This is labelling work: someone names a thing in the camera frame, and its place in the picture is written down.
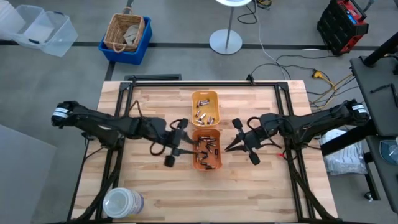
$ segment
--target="white lamp base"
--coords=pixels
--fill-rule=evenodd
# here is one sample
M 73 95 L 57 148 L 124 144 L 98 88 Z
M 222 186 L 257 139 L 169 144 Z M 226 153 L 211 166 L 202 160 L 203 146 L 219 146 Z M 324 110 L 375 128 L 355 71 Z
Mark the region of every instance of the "white lamp base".
M 234 54 L 242 47 L 242 38 L 235 31 L 231 30 L 227 42 L 228 29 L 218 30 L 210 36 L 210 47 L 217 53 L 223 55 Z

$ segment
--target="wicker basket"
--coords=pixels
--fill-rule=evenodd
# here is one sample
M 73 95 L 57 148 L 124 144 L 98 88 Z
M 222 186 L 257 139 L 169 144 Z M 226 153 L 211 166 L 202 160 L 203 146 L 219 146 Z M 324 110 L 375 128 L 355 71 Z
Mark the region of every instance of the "wicker basket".
M 130 10 L 130 14 L 116 13 L 113 15 L 104 38 L 105 45 L 117 53 L 123 51 L 135 52 L 145 28 L 145 22 L 142 16 L 133 15 L 130 7 L 125 7 L 124 9 Z M 132 45 L 124 44 L 123 35 L 126 33 L 127 29 L 134 24 L 139 25 L 137 37 L 134 39 Z

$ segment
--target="plastic bag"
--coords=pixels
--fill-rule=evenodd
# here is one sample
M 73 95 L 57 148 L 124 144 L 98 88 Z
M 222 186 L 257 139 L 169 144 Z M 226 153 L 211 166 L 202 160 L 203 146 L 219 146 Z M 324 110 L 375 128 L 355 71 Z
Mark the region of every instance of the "plastic bag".
M 319 142 L 322 145 L 345 132 L 346 131 L 338 129 L 331 130 L 324 134 Z M 325 161 L 326 170 L 330 175 L 368 173 L 365 166 L 362 144 L 360 142 L 325 156 L 323 160 Z

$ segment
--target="white plastic jar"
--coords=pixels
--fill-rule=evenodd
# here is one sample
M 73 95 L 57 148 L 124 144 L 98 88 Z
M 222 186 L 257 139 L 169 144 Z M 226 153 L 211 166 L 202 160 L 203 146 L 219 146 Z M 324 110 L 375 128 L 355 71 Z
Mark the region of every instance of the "white plastic jar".
M 103 208 L 105 214 L 111 218 L 136 215 L 144 208 L 144 197 L 133 190 L 118 187 L 105 195 Z

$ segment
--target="gray floor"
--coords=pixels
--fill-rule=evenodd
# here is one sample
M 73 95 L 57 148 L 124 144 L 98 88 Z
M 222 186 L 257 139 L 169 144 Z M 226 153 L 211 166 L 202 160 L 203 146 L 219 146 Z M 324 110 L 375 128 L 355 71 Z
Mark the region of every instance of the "gray floor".
M 127 0 L 13 0 L 14 6 L 33 4 L 45 10 L 62 11 L 71 17 L 79 33 L 79 42 L 97 42 L 104 35 L 110 18 L 120 12 Z M 358 1 L 361 6 L 366 1 Z M 270 11 L 259 11 L 264 44 L 323 45 L 315 24 L 326 0 L 275 0 Z M 210 34 L 228 23 L 229 9 L 214 0 L 135 0 L 134 12 L 152 19 L 155 43 L 208 43 Z M 236 16 L 246 12 L 238 8 Z M 375 46 L 396 32 L 398 8 L 393 0 L 378 0 L 369 10 L 369 34 L 358 45 Z M 258 26 L 244 25 L 234 20 L 233 29 L 241 34 L 245 44 L 258 44 Z M 311 57 L 329 55 L 314 50 L 269 50 L 278 57 L 300 54 Z M 66 219 L 76 178 L 83 158 L 83 139 L 75 128 L 59 130 L 51 127 L 50 116 L 58 102 L 77 100 L 96 108 L 108 61 L 96 47 L 72 47 L 63 58 L 45 55 L 41 51 L 20 46 L 0 45 L 0 124 L 56 146 L 49 176 L 32 222 L 46 223 Z M 306 60 L 282 58 L 284 65 L 294 63 L 324 71 L 337 82 L 350 73 L 349 59 L 368 55 L 355 51 L 338 58 Z M 149 48 L 140 66 L 117 63 L 112 80 L 125 75 L 181 73 L 184 80 L 242 80 L 262 63 L 271 63 L 261 50 L 242 49 L 222 56 L 211 49 Z M 310 77 L 307 70 L 288 68 L 292 79 L 305 80 L 308 91 L 323 92 L 329 86 Z M 264 66 L 254 72 L 256 79 L 281 80 L 277 67 Z M 356 86 L 351 82 L 344 89 Z M 310 100 L 316 96 L 309 95 Z M 337 96 L 330 104 L 356 98 L 363 101 L 359 89 Z M 344 220 L 370 223 L 398 223 L 391 211 L 380 180 L 382 195 L 379 202 L 368 203 L 363 193 L 368 191 L 363 176 L 330 177 L 339 217 Z

